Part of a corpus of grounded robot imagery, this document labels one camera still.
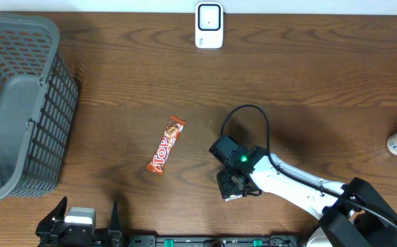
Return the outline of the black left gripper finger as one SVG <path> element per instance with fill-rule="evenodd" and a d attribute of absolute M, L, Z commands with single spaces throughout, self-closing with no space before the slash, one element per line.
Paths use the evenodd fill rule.
<path fill-rule="evenodd" d="M 109 233 L 121 233 L 121 224 L 118 214 L 118 202 L 115 200 L 112 208 L 112 215 L 110 220 L 110 225 L 108 227 Z"/>
<path fill-rule="evenodd" d="M 37 228 L 51 228 L 55 223 L 63 222 L 66 209 L 67 197 L 64 196 L 58 205 L 40 221 Z"/>

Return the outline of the orange chocolate bar wrapper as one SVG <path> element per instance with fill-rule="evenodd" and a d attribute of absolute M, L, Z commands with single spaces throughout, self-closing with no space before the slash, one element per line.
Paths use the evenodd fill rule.
<path fill-rule="evenodd" d="M 147 170 L 157 174 L 164 173 L 169 155 L 185 124 L 185 120 L 174 115 L 170 116 L 156 152 L 152 160 L 146 165 Z"/>

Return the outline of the orange snack box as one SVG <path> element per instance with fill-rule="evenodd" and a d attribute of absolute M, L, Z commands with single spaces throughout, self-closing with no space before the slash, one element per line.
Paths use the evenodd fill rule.
<path fill-rule="evenodd" d="M 242 194 L 241 195 L 231 195 L 228 198 L 225 199 L 226 202 L 231 201 L 231 200 L 235 200 L 235 199 L 239 199 L 242 198 Z"/>

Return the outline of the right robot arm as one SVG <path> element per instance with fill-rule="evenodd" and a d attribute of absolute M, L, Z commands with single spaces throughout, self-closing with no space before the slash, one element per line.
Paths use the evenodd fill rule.
<path fill-rule="evenodd" d="M 217 175 L 224 200 L 272 193 L 318 220 L 301 246 L 397 246 L 397 213 L 369 182 L 325 180 L 226 135 L 209 152 L 225 168 Z"/>

